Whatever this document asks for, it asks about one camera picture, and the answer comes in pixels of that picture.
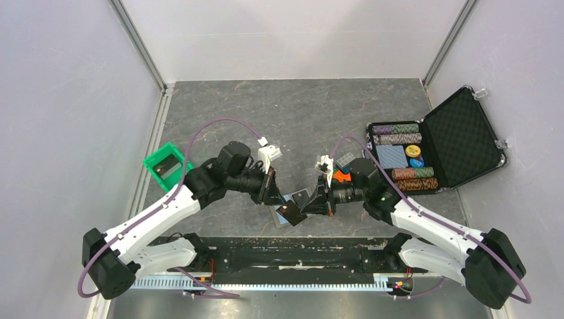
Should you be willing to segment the grey card holder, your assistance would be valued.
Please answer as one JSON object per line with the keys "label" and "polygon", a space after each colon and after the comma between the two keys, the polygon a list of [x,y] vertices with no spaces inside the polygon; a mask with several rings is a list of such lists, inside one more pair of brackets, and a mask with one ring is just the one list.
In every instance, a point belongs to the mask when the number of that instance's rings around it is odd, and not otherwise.
{"label": "grey card holder", "polygon": [[[285,203],[286,201],[294,201],[294,195],[296,195],[297,192],[294,193],[290,193],[290,194],[286,194],[283,196],[283,202]],[[270,206],[269,210],[271,212],[272,218],[273,218],[273,222],[275,224],[275,226],[280,229],[282,227],[287,227],[287,226],[291,226],[290,222],[288,222],[284,216],[282,216],[280,213],[277,212],[277,209],[279,208],[279,205],[275,205],[275,206]]]}

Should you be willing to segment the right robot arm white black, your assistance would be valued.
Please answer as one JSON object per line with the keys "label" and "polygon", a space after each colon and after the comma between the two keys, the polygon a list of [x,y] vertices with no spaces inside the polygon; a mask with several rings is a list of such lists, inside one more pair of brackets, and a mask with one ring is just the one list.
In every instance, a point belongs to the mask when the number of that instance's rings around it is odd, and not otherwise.
{"label": "right robot arm white black", "polygon": [[420,268],[455,280],[483,305],[500,309],[520,288],[521,302],[531,296],[522,280],[526,269],[509,237],[492,228],[488,232],[455,223],[398,191],[380,176],[372,160],[351,161],[348,181],[333,180],[333,159],[318,158],[318,188],[301,208],[304,215],[332,215],[339,205],[361,202],[377,221],[402,229],[385,247],[384,263],[393,271]]}

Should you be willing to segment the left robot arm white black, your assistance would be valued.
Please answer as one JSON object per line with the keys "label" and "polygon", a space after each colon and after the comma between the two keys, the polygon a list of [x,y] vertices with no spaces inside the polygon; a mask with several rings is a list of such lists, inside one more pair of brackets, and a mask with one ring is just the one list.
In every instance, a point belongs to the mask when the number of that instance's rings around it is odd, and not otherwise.
{"label": "left robot arm white black", "polygon": [[152,246],[164,231],[225,197],[228,191],[246,193],[257,205],[280,205],[283,197],[275,183],[273,160],[279,146],[265,144],[253,159],[250,148],[232,141],[215,158],[188,171],[179,185],[135,217],[105,232],[93,228],[82,238],[83,273],[78,293],[106,300],[126,292],[135,280],[175,267],[202,270],[209,262],[208,248],[197,235],[185,235]]}

